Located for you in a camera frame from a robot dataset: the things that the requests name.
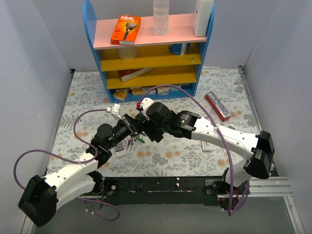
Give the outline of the white remote battery cover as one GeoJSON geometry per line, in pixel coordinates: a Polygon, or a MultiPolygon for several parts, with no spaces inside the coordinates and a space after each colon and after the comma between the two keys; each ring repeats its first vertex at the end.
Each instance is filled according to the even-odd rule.
{"type": "Polygon", "coordinates": [[[230,125],[230,124],[227,126],[227,128],[232,129],[232,130],[236,130],[236,128],[235,128],[235,127],[233,127],[233,126],[232,126],[232,125],[230,125]]]}

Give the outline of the white air conditioner remote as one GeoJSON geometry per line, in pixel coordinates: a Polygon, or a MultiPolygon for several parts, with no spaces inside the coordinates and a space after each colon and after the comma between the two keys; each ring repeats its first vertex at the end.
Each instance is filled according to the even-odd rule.
{"type": "Polygon", "coordinates": [[[203,118],[207,118],[207,117],[208,117],[207,113],[204,112],[203,110],[200,110],[200,111],[198,111],[197,113],[198,113],[201,117],[203,117],[203,118]]]}

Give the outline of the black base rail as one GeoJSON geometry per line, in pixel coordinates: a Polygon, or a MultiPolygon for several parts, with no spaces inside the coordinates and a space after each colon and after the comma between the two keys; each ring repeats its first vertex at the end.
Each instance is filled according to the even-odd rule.
{"type": "Polygon", "coordinates": [[[107,177],[86,196],[112,205],[202,204],[228,207],[230,186],[221,176],[107,177]]]}

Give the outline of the small white remote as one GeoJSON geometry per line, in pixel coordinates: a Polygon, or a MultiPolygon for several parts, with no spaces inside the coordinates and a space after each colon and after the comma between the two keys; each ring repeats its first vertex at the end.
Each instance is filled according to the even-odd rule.
{"type": "Polygon", "coordinates": [[[202,141],[201,142],[201,147],[203,152],[211,152],[212,151],[212,146],[210,143],[202,141]]]}

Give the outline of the orange razor box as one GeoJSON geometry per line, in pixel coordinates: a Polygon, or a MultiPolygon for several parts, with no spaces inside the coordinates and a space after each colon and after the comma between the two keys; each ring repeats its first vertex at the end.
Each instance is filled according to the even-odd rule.
{"type": "Polygon", "coordinates": [[[141,17],[122,15],[111,36],[111,44],[134,45],[141,25],[141,17]]]}

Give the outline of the pale green small box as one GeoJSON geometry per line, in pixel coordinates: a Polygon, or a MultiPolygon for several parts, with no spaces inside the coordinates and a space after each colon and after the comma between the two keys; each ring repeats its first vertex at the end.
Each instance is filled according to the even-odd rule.
{"type": "Polygon", "coordinates": [[[181,88],[181,84],[175,84],[169,87],[170,88],[170,92],[176,92],[179,91],[179,89],[181,88]]]}

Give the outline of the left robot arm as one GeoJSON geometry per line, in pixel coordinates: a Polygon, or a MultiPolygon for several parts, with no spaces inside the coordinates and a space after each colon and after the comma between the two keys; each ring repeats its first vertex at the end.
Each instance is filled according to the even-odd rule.
{"type": "Polygon", "coordinates": [[[67,166],[52,174],[35,175],[22,187],[19,209],[37,227],[42,227],[60,207],[76,197],[85,193],[100,194],[104,184],[97,169],[110,159],[111,149],[126,137],[146,133],[147,123],[147,118],[139,113],[134,118],[123,115],[114,127],[100,125],[89,147],[78,159],[67,160],[67,166]]]}

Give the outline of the red toothpaste box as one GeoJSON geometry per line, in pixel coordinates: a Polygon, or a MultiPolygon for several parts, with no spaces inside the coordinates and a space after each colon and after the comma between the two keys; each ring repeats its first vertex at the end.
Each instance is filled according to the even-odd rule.
{"type": "Polygon", "coordinates": [[[217,116],[220,118],[221,121],[227,121],[231,117],[231,113],[229,110],[222,104],[220,99],[216,96],[213,91],[209,91],[205,99],[209,102],[210,106],[214,109],[217,116]]]}

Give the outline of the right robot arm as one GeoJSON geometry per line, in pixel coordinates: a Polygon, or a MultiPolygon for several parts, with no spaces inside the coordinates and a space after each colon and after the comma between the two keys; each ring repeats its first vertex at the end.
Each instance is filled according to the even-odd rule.
{"type": "Polygon", "coordinates": [[[181,111],[175,113],[160,102],[145,99],[140,110],[146,115],[145,123],[151,130],[151,140],[160,141],[167,133],[176,138],[199,140],[219,147],[229,148],[243,160],[224,173],[220,187],[227,194],[252,177],[267,179],[275,153],[272,136],[266,131],[249,134],[212,123],[196,113],[181,111]]]}

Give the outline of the grey white remote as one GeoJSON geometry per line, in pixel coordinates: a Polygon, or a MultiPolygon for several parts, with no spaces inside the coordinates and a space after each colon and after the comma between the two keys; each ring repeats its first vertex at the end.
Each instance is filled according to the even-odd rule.
{"type": "Polygon", "coordinates": [[[115,147],[114,147],[115,155],[116,157],[123,157],[126,156],[127,151],[125,149],[123,141],[120,141],[115,147]]]}

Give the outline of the white orange small box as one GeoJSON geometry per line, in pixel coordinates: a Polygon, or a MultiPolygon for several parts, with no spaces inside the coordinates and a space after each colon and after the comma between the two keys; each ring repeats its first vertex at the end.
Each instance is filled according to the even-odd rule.
{"type": "Polygon", "coordinates": [[[152,91],[149,92],[149,90],[151,90],[152,88],[153,88],[153,86],[144,86],[141,89],[144,92],[144,94],[154,95],[154,94],[156,94],[156,89],[153,89],[152,91]]]}

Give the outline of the red white book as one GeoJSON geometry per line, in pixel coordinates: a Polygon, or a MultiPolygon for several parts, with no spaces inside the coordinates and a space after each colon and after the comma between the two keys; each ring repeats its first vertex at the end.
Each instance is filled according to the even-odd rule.
{"type": "Polygon", "coordinates": [[[127,82],[133,78],[139,77],[153,70],[154,70],[153,68],[127,69],[127,70],[118,70],[117,73],[122,82],[127,82]]]}

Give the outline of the white plastic bottle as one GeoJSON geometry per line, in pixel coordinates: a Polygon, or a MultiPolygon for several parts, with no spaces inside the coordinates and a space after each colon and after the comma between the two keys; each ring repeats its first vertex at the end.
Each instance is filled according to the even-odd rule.
{"type": "Polygon", "coordinates": [[[206,35],[213,3],[213,0],[196,1],[193,19],[193,32],[196,37],[203,37],[206,35]]]}

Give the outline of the yellow soap box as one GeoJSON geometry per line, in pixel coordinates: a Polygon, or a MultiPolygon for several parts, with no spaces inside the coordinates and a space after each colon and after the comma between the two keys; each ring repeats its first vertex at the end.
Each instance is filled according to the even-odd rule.
{"type": "Polygon", "coordinates": [[[124,101],[128,96],[128,91],[125,92],[114,92],[113,97],[117,100],[124,101]]]}

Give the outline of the clear plastic bottle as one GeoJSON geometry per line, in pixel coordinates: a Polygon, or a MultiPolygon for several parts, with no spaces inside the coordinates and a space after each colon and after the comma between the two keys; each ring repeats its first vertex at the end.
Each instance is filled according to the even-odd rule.
{"type": "Polygon", "coordinates": [[[169,0],[154,0],[153,1],[153,22],[154,33],[158,36],[163,36],[169,30],[169,0]]]}

